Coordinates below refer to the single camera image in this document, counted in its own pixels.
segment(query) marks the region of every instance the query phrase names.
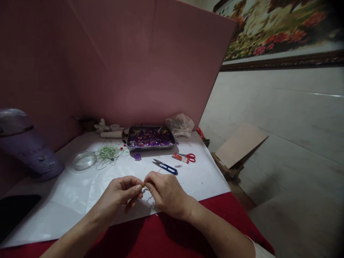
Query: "blue thread snips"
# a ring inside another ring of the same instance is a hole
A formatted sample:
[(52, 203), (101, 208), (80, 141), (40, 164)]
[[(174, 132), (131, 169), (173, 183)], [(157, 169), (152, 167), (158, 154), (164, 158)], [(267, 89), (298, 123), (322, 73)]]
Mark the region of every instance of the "blue thread snips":
[(159, 161), (157, 159), (153, 159), (153, 160), (155, 160), (155, 162), (153, 162), (153, 161), (152, 162), (155, 165), (157, 165), (158, 167), (160, 167), (160, 168), (162, 168), (162, 169), (166, 170), (167, 172), (170, 172), (174, 175), (178, 174), (178, 171), (175, 168), (170, 167), (170, 166), (166, 165), (165, 163), (162, 163), (161, 161)]

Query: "floor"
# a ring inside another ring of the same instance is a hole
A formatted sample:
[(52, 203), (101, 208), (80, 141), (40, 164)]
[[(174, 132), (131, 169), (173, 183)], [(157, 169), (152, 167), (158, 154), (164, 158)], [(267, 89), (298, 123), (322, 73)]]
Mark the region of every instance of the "floor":
[(252, 210), (253, 208), (257, 207), (257, 205), (248, 197), (247, 194), (238, 186), (235, 181), (227, 181), (229, 187), (234, 195), (234, 197), (239, 201), (241, 206), (245, 209), (246, 212)]

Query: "black phone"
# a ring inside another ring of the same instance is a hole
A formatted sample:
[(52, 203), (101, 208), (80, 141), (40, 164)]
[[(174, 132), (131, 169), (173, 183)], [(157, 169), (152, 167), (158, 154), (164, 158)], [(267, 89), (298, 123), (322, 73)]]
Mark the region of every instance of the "black phone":
[(0, 200), (0, 243), (41, 200), (39, 195), (8, 196)]

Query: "scissors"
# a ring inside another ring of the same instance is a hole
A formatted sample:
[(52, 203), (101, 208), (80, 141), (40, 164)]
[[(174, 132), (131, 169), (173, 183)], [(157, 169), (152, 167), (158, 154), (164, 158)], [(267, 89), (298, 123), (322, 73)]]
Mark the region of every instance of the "scissors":
[(178, 174), (178, 171), (173, 168), (173, 167), (170, 167), (168, 165), (166, 165), (165, 163), (162, 163), (161, 161), (157, 160), (157, 159), (153, 159), (155, 160), (155, 162), (153, 162), (155, 165), (157, 165), (158, 167), (161, 167), (162, 169), (166, 170), (167, 172), (170, 172), (174, 175)]
[(180, 153), (176, 153), (176, 154), (178, 154), (178, 155), (180, 155), (180, 156), (183, 156), (183, 157), (186, 157), (188, 160), (190, 160), (191, 162), (196, 162), (196, 156), (195, 156), (195, 154), (192, 154), (192, 153), (189, 153), (189, 154), (187, 154), (187, 155), (185, 155), (185, 154), (180, 154)]

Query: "red scissors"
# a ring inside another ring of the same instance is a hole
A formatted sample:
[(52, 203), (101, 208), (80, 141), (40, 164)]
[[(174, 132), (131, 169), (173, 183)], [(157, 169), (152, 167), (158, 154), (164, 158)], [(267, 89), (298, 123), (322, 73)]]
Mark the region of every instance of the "red scissors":
[(187, 154), (187, 155), (185, 155), (185, 154), (180, 154), (180, 153), (176, 153), (176, 154), (178, 154), (178, 155), (180, 155), (180, 156), (183, 156), (183, 157), (186, 157), (188, 160), (190, 160), (191, 162), (196, 162), (196, 156), (195, 156), (195, 154), (192, 154), (192, 153), (189, 153), (189, 154)]

